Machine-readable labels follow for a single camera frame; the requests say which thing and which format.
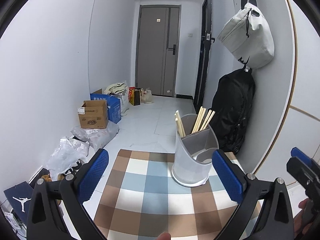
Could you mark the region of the right hand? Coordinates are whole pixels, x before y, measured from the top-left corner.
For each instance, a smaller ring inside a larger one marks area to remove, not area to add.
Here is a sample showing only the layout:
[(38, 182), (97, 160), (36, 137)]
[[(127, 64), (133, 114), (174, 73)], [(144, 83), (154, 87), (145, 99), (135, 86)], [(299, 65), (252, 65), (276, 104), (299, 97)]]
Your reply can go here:
[(298, 204), (298, 207), (301, 209), (300, 212), (294, 217), (294, 234), (295, 237), (297, 237), (300, 233), (306, 234), (306, 232), (311, 227), (311, 224), (308, 224), (306, 226), (302, 226), (302, 215), (304, 213), (305, 207), (309, 201), (309, 198), (301, 201)]

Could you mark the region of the left hand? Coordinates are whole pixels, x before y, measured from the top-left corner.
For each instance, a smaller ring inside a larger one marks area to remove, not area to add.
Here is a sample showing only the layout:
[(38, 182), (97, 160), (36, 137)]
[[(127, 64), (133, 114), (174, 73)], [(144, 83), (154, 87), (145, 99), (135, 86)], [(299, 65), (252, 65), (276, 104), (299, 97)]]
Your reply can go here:
[(171, 234), (168, 232), (161, 233), (156, 240), (171, 240)]

